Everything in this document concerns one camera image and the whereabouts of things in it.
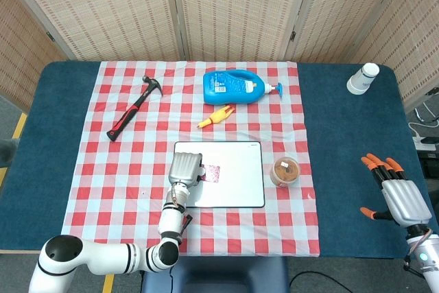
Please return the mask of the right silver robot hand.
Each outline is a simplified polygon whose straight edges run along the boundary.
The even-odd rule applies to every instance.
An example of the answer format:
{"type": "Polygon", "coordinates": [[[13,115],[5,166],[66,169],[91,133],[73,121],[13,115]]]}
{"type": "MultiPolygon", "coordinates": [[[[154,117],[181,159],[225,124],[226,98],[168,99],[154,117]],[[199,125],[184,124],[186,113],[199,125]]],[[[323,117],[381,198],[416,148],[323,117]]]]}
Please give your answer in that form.
{"type": "Polygon", "coordinates": [[[432,214],[419,188],[407,178],[399,163],[390,157],[382,161],[371,153],[361,161],[374,176],[387,204],[384,212],[361,207],[361,213],[371,220],[393,221],[409,232],[426,231],[432,214]]]}

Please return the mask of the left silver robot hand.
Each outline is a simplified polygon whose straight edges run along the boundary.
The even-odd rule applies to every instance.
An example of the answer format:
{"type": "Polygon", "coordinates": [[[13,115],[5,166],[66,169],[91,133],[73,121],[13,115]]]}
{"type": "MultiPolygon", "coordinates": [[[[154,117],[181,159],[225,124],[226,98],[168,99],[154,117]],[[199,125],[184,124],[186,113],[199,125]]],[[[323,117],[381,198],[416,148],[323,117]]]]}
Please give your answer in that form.
{"type": "Polygon", "coordinates": [[[168,179],[171,185],[178,183],[186,187],[194,187],[205,175],[202,165],[202,154],[175,152],[169,170],[168,179]]]}

